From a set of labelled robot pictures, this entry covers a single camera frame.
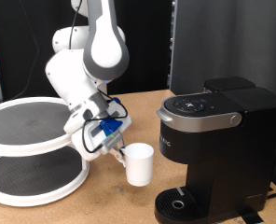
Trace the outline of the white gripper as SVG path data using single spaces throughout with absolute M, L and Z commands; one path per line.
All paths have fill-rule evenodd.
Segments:
M 71 136 L 72 145 L 86 161 L 101 154 L 112 154 L 123 166 L 126 162 L 119 149 L 114 147 L 123 141 L 122 133 L 131 125 L 127 109 L 117 99 L 79 105 L 64 126 Z

